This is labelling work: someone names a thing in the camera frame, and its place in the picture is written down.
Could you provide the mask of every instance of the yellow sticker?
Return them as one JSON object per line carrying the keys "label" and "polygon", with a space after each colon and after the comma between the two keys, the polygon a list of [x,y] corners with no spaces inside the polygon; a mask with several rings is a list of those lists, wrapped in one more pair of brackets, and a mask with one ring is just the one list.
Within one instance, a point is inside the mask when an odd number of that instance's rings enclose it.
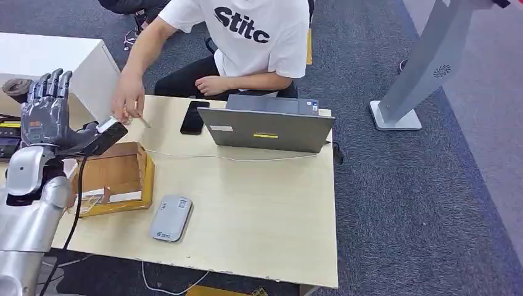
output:
{"label": "yellow sticker", "polygon": [[277,139],[277,134],[253,134],[256,138],[271,138],[271,139]]}
{"label": "yellow sticker", "polygon": [[19,128],[19,123],[0,123],[0,128]]}

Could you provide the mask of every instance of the robot finger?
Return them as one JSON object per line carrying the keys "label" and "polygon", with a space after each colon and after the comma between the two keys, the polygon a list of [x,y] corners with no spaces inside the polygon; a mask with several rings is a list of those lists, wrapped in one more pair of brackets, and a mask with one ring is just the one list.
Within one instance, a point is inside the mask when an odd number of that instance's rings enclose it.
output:
{"label": "robot finger", "polygon": [[40,80],[38,81],[38,86],[36,90],[36,98],[39,99],[41,97],[44,97],[46,95],[47,91],[47,82],[49,80],[49,77],[51,77],[51,74],[45,73],[40,77]]}
{"label": "robot finger", "polygon": [[32,104],[33,103],[33,99],[35,98],[35,95],[36,95],[36,87],[38,85],[38,82],[31,82],[31,86],[29,86],[29,92],[27,93],[27,103],[28,104]]}
{"label": "robot finger", "polygon": [[62,68],[58,68],[54,70],[51,73],[51,79],[49,80],[49,85],[47,86],[47,95],[50,97],[56,97],[57,91],[58,91],[58,81],[60,79],[60,75],[64,71]]}
{"label": "robot finger", "polygon": [[67,100],[67,96],[69,95],[69,81],[71,80],[72,76],[73,72],[71,71],[67,71],[62,75],[60,78],[60,83],[58,83],[59,88],[56,97],[63,97],[65,100]]}

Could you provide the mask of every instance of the man's hand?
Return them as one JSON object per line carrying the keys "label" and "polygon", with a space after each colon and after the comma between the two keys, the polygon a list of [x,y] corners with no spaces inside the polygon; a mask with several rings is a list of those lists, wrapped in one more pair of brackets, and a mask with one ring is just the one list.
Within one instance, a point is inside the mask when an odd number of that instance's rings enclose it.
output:
{"label": "man's hand", "polygon": [[194,85],[204,96],[215,96],[231,89],[229,77],[206,76],[195,81]]}
{"label": "man's hand", "polygon": [[141,117],[144,112],[145,89],[142,77],[122,71],[111,109],[118,120]]}

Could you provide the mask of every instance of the desk leg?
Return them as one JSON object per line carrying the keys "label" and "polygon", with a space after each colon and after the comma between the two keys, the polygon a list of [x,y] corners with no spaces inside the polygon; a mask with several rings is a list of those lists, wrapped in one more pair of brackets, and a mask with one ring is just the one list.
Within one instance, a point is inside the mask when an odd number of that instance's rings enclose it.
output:
{"label": "desk leg", "polygon": [[312,296],[318,289],[318,286],[300,285],[300,296]]}

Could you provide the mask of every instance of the floor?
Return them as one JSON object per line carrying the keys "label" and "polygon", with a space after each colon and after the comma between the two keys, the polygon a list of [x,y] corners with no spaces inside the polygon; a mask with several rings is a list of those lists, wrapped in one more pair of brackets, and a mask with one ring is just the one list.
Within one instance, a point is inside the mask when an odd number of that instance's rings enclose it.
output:
{"label": "floor", "polygon": [[[102,38],[124,65],[128,17],[107,12],[95,0],[0,1],[0,30]],[[374,128],[368,104],[387,92],[398,61],[418,38],[403,1],[318,0],[312,30],[313,65],[297,82],[300,97],[333,110],[335,140],[347,154],[334,172],[340,287],[318,295],[523,295],[523,270],[509,228],[462,131],[469,126],[455,116],[454,99],[439,89],[425,100],[417,108],[421,131]],[[147,72],[146,87],[205,57],[206,36],[205,25],[176,34]],[[52,253],[61,262],[83,256]],[[160,265],[146,270],[151,283],[169,290],[183,289],[202,273]],[[244,294],[259,286],[269,295],[297,293],[293,284],[227,274],[212,273],[201,284]],[[57,290],[160,295],[144,288],[139,262],[102,256],[68,266]]]}
{"label": "floor", "polygon": [[[434,0],[404,0],[423,31]],[[523,11],[475,12],[461,68],[445,93],[523,264]]]}

